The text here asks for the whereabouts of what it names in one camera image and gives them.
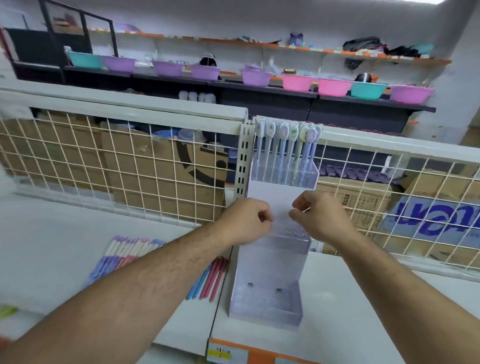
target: hand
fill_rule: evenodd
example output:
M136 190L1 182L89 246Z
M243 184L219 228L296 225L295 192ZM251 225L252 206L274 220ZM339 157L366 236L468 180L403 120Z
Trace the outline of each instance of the hand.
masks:
M359 234L342 205L326 192L305 191L292 206L290 218L303 226L312 238L334 248Z
M274 220L270 205L254 198L241 198L214 223L231 245L248 244L266 235Z

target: red pen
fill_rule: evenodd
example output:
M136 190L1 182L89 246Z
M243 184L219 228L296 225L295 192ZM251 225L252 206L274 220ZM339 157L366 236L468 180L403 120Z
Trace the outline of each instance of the red pen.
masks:
M204 288L202 289L202 293L200 293L200 297L198 298L199 300L202 300L203 298L206 297L208 285L210 284L210 281L214 279L217 272L218 265L220 265L220 258L215 258L215 260L213 261L212 269L210 270L210 273L208 273L208 277L205 281Z
M225 269L227 269L228 259L223 260L222 267L220 268L220 272L218 273L218 278L216 279L215 286L213 287L212 295L210 296L210 302L213 302L215 299L216 291L218 290L218 286L220 285L220 281L222 280L223 273Z
M207 290L206 290L203 298L208 297L208 294L210 293L210 290L212 289L212 286L215 282L215 277L216 277L217 273L220 271L220 267L222 266L222 264L223 264L223 258L219 258L218 259L218 264L216 265L215 271L213 272L212 279L210 280L210 283L207 286Z

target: pen holder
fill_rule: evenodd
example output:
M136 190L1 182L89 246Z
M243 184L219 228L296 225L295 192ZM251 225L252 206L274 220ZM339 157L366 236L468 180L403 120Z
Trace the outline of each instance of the pen holder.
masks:
M314 163L295 175L273 162L262 165L265 159L261 156L261 163L252 166L247 196L268 202L275 221L267 236L239 247L229 316L297 330L303 318L299 279L311 239L288 212L303 191L315 188L319 173Z

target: forearm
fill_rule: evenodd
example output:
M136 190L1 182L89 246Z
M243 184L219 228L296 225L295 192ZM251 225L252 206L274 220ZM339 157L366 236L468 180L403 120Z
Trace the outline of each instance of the forearm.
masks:
M480 321L356 233L341 256L407 364L480 358Z
M228 243L207 224L115 271L49 314L3 364L135 363Z

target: blue container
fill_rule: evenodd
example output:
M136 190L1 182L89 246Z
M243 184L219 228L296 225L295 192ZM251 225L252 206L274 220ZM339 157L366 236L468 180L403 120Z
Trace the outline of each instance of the blue container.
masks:
M378 100L384 93L388 85L371 84L367 82L354 82L352 85L351 95L364 100Z
M75 67L102 69L102 60L96 54L67 52L67 55Z

